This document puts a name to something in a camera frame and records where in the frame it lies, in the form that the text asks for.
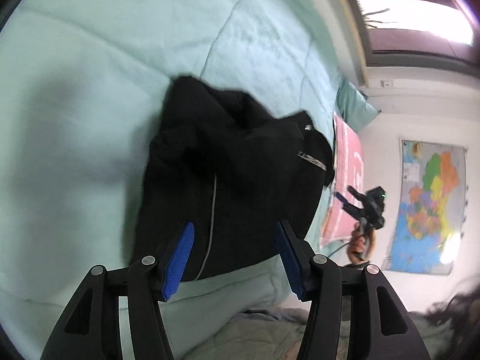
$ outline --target blue sea area on map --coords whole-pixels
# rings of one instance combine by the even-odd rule
[[[400,204],[395,237],[390,251],[390,270],[429,273],[434,266],[440,263],[440,250],[438,249],[440,235],[426,235],[416,239],[407,226],[406,213],[409,204]]]

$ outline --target bed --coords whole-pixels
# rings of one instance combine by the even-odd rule
[[[127,264],[148,143],[179,74],[247,91],[275,117],[305,109],[332,146],[338,94],[355,90],[309,0],[22,0],[1,31],[0,323],[26,360],[90,267]],[[182,283],[161,305],[175,357],[289,294],[278,256]]]

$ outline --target folded black garment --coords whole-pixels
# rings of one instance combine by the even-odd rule
[[[333,177],[332,149],[306,112],[275,119],[247,93],[179,77],[150,144],[132,261],[191,221],[183,281],[260,263],[278,253],[278,220],[305,237]]]

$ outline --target wall outlet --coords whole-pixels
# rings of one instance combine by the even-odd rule
[[[380,84],[382,88],[393,88],[393,80],[381,80]]]

